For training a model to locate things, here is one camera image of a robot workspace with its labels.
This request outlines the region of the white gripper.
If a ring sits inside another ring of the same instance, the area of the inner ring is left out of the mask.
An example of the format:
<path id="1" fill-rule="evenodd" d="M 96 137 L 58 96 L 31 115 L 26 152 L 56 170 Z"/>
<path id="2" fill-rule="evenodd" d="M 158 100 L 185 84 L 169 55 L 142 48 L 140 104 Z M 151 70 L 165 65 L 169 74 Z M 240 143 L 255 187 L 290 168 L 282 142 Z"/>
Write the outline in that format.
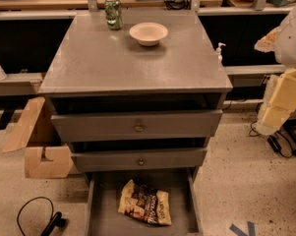
<path id="1" fill-rule="evenodd" d="M 296 5 L 280 26 L 259 39 L 254 48 L 263 53 L 274 51 L 278 63 L 296 68 Z M 257 132 L 274 134 L 295 110 L 296 69 L 287 69 L 280 76 L 271 75 L 258 113 Z"/>

